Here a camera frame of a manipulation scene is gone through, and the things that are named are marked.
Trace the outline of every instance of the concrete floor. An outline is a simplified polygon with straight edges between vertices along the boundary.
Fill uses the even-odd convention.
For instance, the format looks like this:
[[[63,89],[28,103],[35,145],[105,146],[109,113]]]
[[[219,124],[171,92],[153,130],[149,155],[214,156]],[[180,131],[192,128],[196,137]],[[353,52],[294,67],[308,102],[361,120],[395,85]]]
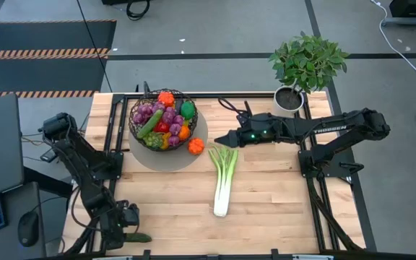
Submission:
[[[392,53],[378,31],[383,12],[369,0],[311,1],[324,38],[350,53]],[[301,0],[154,0],[139,22],[126,18],[119,10],[123,5],[116,9],[100,0],[80,2],[87,19],[118,21],[114,54],[272,52],[301,30],[312,33]],[[387,7],[389,1],[381,3]],[[0,11],[0,21],[80,19],[75,0],[6,0]],[[397,48],[416,53],[416,27],[385,31]],[[348,73],[334,80],[342,110],[376,109],[392,128],[387,139],[354,148],[356,161],[365,165],[360,178],[377,248],[416,254],[416,72],[401,59],[349,60],[347,66]],[[107,73],[116,92],[133,91],[144,80],[151,89],[274,90],[279,85],[270,67],[266,59],[109,61]],[[21,99],[22,132],[35,133],[44,119],[60,111],[80,124],[90,103],[90,98]],[[36,158],[46,150],[23,147],[24,156]],[[62,164],[29,159],[25,164],[57,179],[69,176]],[[46,241],[60,236],[64,221],[64,201],[52,202],[43,205],[49,217]],[[51,254],[58,244],[48,245]]]

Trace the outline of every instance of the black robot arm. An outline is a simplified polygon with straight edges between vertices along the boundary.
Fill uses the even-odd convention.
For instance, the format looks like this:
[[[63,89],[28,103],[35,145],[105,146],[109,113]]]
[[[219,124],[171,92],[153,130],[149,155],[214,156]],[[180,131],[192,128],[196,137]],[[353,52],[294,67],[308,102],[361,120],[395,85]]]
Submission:
[[[232,105],[225,108],[232,110]],[[214,141],[229,147],[244,147],[247,144],[287,142],[300,144],[311,134],[348,130],[347,133],[325,145],[312,147],[312,163],[329,161],[335,154],[363,140],[380,140],[388,136],[390,128],[381,113],[364,108],[338,116],[317,119],[285,118],[270,113],[252,115],[247,110],[235,110],[240,127]]]
[[[66,113],[44,121],[43,128],[39,129],[44,142],[51,145],[77,182],[81,200],[91,220],[98,220],[92,221],[87,228],[101,232],[107,250],[121,248],[126,237],[123,227],[139,224],[139,209],[126,200],[115,201],[108,188],[98,183],[96,176],[117,179],[121,174],[123,158],[116,153],[95,150],[77,130],[74,118]],[[85,239],[79,241],[82,245],[75,246],[81,248]]]

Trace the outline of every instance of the black rubber mat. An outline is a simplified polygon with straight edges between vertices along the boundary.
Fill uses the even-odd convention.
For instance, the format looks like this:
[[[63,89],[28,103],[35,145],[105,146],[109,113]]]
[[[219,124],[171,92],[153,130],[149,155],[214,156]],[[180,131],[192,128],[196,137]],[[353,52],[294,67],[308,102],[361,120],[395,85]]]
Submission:
[[[110,48],[115,21],[88,21],[98,48]],[[0,50],[92,48],[83,21],[0,23]]]
[[[90,90],[100,90],[102,78],[96,58],[0,60],[0,92],[20,92],[19,96],[30,91],[70,90],[86,90],[86,96]]]
[[[116,21],[0,22],[0,96],[89,97],[100,91]]]

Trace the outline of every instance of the potted plant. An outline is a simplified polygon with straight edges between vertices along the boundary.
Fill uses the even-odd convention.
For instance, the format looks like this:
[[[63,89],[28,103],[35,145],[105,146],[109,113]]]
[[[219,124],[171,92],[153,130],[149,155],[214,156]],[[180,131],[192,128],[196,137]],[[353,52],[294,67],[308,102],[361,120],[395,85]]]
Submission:
[[[304,32],[289,43],[282,43],[269,58],[274,62],[275,78],[283,83],[274,95],[273,114],[292,116],[303,106],[303,92],[322,90],[337,70],[346,72],[348,55],[338,48],[338,43]]]

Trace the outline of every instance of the black wire basket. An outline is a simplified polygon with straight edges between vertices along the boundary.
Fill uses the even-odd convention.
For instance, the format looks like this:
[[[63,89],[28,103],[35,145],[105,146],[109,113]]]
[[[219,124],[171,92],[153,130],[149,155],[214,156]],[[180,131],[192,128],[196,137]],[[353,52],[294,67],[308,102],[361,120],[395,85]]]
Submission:
[[[184,141],[179,142],[176,146],[174,146],[174,147],[169,146],[167,149],[148,147],[145,144],[145,141],[143,139],[137,138],[137,133],[139,132],[139,130],[141,130],[141,128],[144,126],[144,124],[137,124],[137,123],[133,122],[133,116],[134,116],[134,114],[137,113],[137,108],[140,105],[153,104],[153,103],[157,102],[158,95],[161,92],[171,92],[174,96],[174,100],[178,100],[178,99],[182,98],[184,102],[190,102],[190,103],[192,103],[192,105],[194,105],[194,117],[192,117],[188,122],[188,129],[190,130],[189,137],[187,139],[185,139]],[[180,146],[185,144],[192,137],[192,134],[194,133],[194,130],[195,130],[195,127],[196,127],[197,118],[198,118],[198,112],[197,112],[195,103],[193,102],[193,100],[188,95],[186,95],[186,94],[184,94],[180,91],[177,91],[177,90],[169,90],[169,89],[153,90],[153,91],[145,92],[143,94],[143,96],[141,96],[140,99],[138,99],[138,101],[131,108],[131,112],[129,114],[129,131],[131,131],[134,138],[140,144],[142,144],[142,146],[146,147],[149,150],[156,151],[156,152],[172,151],[172,150],[178,149]]]

